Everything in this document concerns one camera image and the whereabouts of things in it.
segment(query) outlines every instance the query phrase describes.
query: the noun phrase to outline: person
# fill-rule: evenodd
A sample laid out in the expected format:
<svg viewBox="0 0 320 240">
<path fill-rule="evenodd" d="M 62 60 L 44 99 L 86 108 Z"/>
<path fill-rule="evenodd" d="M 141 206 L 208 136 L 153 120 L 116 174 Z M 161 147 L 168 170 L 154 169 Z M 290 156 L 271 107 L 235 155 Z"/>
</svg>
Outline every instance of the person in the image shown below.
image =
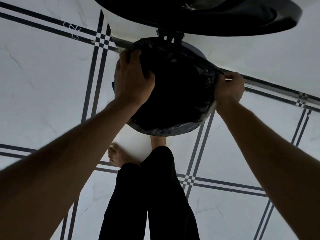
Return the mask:
<svg viewBox="0 0 320 240">
<path fill-rule="evenodd" d="M 0 239 L 50 239 L 117 133 L 154 88 L 154 74 L 142 74 L 140 54 L 139 50 L 130 57 L 126 51 L 120 54 L 114 100 L 103 111 L 0 171 Z M 319 238 L 320 162 L 244 108 L 239 103 L 243 93 L 241 75 L 220 75 L 214 94 L 217 112 L 262 188 L 297 237 Z M 146 210 L 150 211 L 152 239 L 199 238 L 165 138 L 151 140 L 153 151 L 140 165 L 117 145 L 109 149 L 111 162 L 121 169 L 100 239 L 106 238 L 107 228 L 109 233 L 115 232 L 116 239 L 142 239 Z M 151 177 L 152 183 L 146 180 Z M 157 177 L 165 182 L 159 183 Z M 155 187 L 164 194 L 158 194 Z"/>
</svg>

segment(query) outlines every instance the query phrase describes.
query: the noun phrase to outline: trash can lid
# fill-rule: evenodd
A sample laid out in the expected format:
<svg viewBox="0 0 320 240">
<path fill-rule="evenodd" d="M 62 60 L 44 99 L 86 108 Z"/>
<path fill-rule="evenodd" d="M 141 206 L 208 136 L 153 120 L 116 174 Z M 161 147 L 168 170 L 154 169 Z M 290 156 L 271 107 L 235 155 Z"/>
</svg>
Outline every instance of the trash can lid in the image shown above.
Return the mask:
<svg viewBox="0 0 320 240">
<path fill-rule="evenodd" d="M 253 36 L 295 27 L 302 9 L 291 0 L 95 0 L 127 20 L 206 36 Z"/>
</svg>

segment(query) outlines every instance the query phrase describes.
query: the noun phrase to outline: black pants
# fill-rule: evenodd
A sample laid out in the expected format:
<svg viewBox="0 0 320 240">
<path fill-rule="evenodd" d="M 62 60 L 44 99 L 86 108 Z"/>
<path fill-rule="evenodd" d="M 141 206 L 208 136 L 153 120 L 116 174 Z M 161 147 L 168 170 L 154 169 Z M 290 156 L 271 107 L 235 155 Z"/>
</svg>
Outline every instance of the black pants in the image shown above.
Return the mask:
<svg viewBox="0 0 320 240">
<path fill-rule="evenodd" d="M 126 163 L 119 170 L 99 240 L 142 240 L 147 211 L 152 240 L 199 239 L 196 219 L 177 178 L 170 149 L 157 147 L 140 166 Z"/>
</svg>

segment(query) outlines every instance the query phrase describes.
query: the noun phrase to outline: foot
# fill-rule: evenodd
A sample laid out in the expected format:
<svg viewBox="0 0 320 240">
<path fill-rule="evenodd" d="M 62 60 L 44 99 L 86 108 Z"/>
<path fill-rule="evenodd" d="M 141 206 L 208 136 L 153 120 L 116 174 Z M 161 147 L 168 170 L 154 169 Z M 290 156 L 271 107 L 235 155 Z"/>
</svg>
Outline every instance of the foot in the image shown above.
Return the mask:
<svg viewBox="0 0 320 240">
<path fill-rule="evenodd" d="M 150 136 L 151 139 L 151 149 L 155 149 L 159 146 L 166 145 L 166 137 L 165 136 Z"/>
<path fill-rule="evenodd" d="M 134 163 L 139 165 L 139 162 L 130 157 L 118 144 L 112 143 L 108 148 L 108 157 L 110 162 L 116 167 L 121 168 L 125 163 Z"/>
</svg>

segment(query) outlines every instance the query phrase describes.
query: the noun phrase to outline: white marble floor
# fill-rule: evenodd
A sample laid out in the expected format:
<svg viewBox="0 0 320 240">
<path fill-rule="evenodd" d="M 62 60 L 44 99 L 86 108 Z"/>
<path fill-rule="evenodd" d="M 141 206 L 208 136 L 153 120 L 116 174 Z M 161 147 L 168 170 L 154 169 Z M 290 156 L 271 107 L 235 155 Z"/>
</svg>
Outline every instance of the white marble floor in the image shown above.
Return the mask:
<svg viewBox="0 0 320 240">
<path fill-rule="evenodd" d="M 114 97 L 119 56 L 93 0 L 2 1 L 0 169 L 102 110 Z M 254 89 L 241 101 L 286 140 L 320 158 L 320 110 L 296 102 Z M 140 160 L 151 151 L 149 137 L 127 125 L 115 141 Z M 190 133 L 169 137 L 167 145 L 201 239 L 296 239 L 218 114 Z M 52 240 L 98 239 L 117 172 L 104 156 Z"/>
</svg>

